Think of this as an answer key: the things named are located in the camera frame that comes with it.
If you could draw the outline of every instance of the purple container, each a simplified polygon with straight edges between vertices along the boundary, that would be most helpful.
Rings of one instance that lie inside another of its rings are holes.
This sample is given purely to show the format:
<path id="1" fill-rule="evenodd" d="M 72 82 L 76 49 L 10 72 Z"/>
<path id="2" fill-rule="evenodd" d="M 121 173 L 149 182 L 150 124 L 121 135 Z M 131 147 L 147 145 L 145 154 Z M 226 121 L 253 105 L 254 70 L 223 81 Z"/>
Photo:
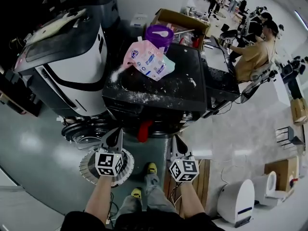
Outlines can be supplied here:
<path id="1" fill-rule="evenodd" d="M 155 32 L 166 31 L 166 37 L 163 37 Z M 163 48 L 164 54 L 168 51 L 168 48 L 173 40 L 173 32 L 170 28 L 162 25 L 149 26 L 145 31 L 145 39 L 149 40 L 158 49 Z"/>

